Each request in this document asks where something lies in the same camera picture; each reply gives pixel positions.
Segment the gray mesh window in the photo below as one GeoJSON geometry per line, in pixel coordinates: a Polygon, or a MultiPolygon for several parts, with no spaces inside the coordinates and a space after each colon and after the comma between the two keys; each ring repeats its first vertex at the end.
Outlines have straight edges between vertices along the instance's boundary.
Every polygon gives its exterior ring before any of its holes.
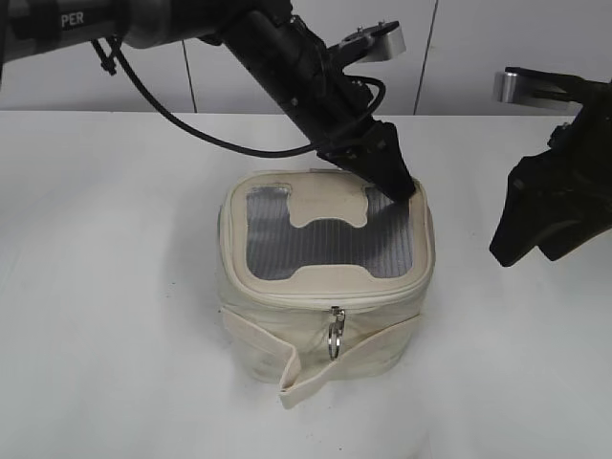
{"type": "Polygon", "coordinates": [[[289,190],[254,188],[247,196],[247,266],[263,280],[289,279],[304,266],[357,265],[377,278],[405,275],[412,267],[409,207],[393,204],[375,188],[365,190],[367,225],[316,220],[290,222],[289,190]]]}

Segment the white tabletop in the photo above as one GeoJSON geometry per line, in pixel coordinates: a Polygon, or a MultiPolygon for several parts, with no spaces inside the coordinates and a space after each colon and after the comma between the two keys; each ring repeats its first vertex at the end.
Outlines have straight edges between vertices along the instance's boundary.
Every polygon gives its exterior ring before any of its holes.
{"type": "MultiPolygon", "coordinates": [[[[283,117],[185,116],[269,148],[283,117]]],[[[215,293],[224,193],[257,169],[152,114],[0,113],[0,457],[612,455],[612,234],[556,264],[488,252],[506,177],[552,118],[393,118],[438,263],[399,365],[285,411],[230,357],[215,293]]]]}

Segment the beige fabric bag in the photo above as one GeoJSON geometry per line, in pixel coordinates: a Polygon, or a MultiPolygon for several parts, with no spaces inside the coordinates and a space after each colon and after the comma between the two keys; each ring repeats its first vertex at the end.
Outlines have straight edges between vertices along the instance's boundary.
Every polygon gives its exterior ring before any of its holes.
{"type": "Polygon", "coordinates": [[[404,352],[433,274],[423,188],[394,205],[354,175],[268,172],[219,220],[219,295],[238,358],[291,408],[331,380],[375,376],[404,352]]]}

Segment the fabric strap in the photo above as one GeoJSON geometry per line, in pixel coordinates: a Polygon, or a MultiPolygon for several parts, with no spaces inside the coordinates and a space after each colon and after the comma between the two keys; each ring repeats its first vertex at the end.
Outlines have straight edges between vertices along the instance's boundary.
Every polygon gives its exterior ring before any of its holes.
{"type": "Polygon", "coordinates": [[[231,311],[223,311],[225,326],[235,338],[285,362],[280,379],[280,400],[287,409],[312,397],[331,380],[350,378],[358,368],[360,376],[378,375],[391,368],[404,351],[420,318],[416,316],[380,331],[340,355],[336,361],[330,361],[312,378],[296,382],[302,367],[295,346],[231,311]],[[398,350],[391,359],[390,349],[398,350]]]}

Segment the zipper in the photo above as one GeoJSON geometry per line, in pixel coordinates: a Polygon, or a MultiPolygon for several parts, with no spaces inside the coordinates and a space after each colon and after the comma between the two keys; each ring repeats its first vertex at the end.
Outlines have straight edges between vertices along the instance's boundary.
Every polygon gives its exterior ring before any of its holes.
{"type": "MultiPolygon", "coordinates": [[[[284,173],[285,171],[273,171],[273,173],[284,173]]],[[[255,177],[263,177],[265,174],[252,174],[249,177],[244,178],[240,181],[230,192],[226,198],[226,202],[221,208],[221,225],[227,226],[226,230],[221,233],[220,237],[220,254],[223,261],[224,276],[227,277],[228,284],[234,288],[240,295],[243,295],[249,302],[254,302],[262,308],[266,308],[273,311],[319,311],[325,313],[329,310],[329,303],[336,303],[343,306],[345,309],[350,310],[352,313],[367,313],[374,311],[388,304],[394,304],[398,301],[411,301],[412,299],[423,294],[424,286],[426,286],[432,277],[433,269],[435,265],[435,247],[434,247],[434,236],[433,226],[431,225],[431,212],[427,205],[427,197],[425,190],[420,183],[417,183],[417,187],[422,203],[420,205],[424,208],[425,213],[425,240],[426,240],[426,268],[422,275],[413,281],[409,288],[397,289],[391,293],[387,292],[384,295],[356,295],[356,297],[349,298],[324,298],[312,300],[308,295],[301,297],[300,295],[283,295],[283,294],[262,294],[247,287],[238,278],[235,270],[232,267],[231,255],[231,238],[233,237],[233,218],[232,218],[232,206],[231,202],[234,197],[234,193],[240,186],[243,186],[250,179],[255,177]],[[377,299],[384,297],[385,300],[377,302],[377,299]]]]}
{"type": "Polygon", "coordinates": [[[334,306],[331,309],[333,322],[329,325],[327,333],[327,348],[329,349],[329,358],[331,361],[336,360],[340,355],[342,347],[342,336],[344,335],[344,323],[346,322],[346,311],[334,306]]]}

